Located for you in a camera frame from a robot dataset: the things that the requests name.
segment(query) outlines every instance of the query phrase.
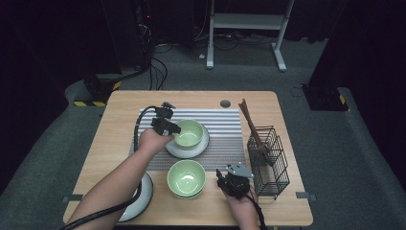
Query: wooden table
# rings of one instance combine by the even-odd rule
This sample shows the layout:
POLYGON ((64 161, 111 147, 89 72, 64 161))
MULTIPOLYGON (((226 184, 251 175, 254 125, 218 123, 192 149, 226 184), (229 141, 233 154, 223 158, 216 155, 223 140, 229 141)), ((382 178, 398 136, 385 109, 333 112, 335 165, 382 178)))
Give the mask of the wooden table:
MULTIPOLYGON (((126 159, 130 151, 134 125, 140 108, 159 106, 168 101, 177 108, 222 108, 220 102, 228 100, 230 108, 238 108, 245 99, 256 127, 274 126, 280 135, 286 159, 290 184, 275 200, 261 196, 259 206, 268 226, 308 226, 313 216, 307 199, 297 198, 305 188, 283 120, 277 95, 270 91, 115 91, 107 104, 89 150, 73 194, 85 195, 99 180, 126 159)), ((239 111, 242 141, 249 168, 246 147, 250 136, 248 124, 239 111)), ((148 171, 153 181, 153 198, 139 217, 122 224, 136 225, 237 225, 224 194, 217 187, 215 172, 206 172, 207 183, 200 196, 180 199, 169 190, 165 171, 148 171)), ((63 220, 71 217, 78 201, 70 201, 63 220)))

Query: person's left hand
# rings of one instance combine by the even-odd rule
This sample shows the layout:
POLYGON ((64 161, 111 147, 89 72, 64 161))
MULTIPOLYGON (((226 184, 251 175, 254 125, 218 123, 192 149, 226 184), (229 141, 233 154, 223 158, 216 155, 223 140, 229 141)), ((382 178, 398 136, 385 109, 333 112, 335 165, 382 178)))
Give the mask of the person's left hand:
POLYGON ((139 149, 146 150, 151 154, 157 154, 165 145, 172 141, 173 135, 161 136, 153 128, 147 128, 141 133, 139 140, 139 149))

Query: ceramic bowl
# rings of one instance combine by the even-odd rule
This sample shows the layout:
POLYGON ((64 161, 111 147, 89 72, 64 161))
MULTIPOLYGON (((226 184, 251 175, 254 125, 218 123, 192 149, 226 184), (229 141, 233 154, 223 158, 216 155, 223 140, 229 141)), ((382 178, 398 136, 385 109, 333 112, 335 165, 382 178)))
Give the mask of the ceramic bowl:
POLYGON ((181 120, 176 123, 182 129, 180 133, 174 133, 174 142, 181 149, 189 150, 195 147, 203 138, 203 126, 195 120, 181 120))
POLYGON ((206 184, 206 172, 193 160, 181 160, 168 171, 168 186, 178 197, 189 198, 200 194, 206 184))

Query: hand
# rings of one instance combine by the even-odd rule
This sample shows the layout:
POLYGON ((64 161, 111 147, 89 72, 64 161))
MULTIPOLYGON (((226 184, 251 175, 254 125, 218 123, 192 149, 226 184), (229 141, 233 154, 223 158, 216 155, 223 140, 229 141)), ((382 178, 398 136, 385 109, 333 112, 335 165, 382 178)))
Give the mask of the hand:
POLYGON ((147 128, 141 133, 138 149, 143 149, 155 155, 163 150, 165 145, 172 141, 173 138, 173 135, 161 136, 153 128, 147 128))
MULTIPOLYGON (((259 229, 258 225, 258 213, 254 207, 253 202, 248 199, 247 197, 242 197, 241 199, 237 199, 233 196, 229 196, 223 192, 226 196, 226 199, 230 205, 231 212, 233 214, 234 219, 238 223, 240 230, 253 230, 259 229)), ((247 195, 258 202, 258 196, 255 193, 254 189, 251 188, 250 192, 247 195)))

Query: metal wire rack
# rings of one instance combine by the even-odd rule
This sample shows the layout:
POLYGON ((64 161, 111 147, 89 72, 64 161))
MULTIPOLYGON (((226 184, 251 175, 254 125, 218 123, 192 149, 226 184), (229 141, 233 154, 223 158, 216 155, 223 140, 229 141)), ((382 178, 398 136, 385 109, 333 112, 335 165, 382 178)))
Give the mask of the metal wire rack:
POLYGON ((275 199, 289 184, 287 161, 282 147, 281 138, 273 126, 256 127, 262 148, 259 150, 253 135, 247 147, 250 155, 251 170, 254 174, 254 187, 258 196, 273 196, 275 199))

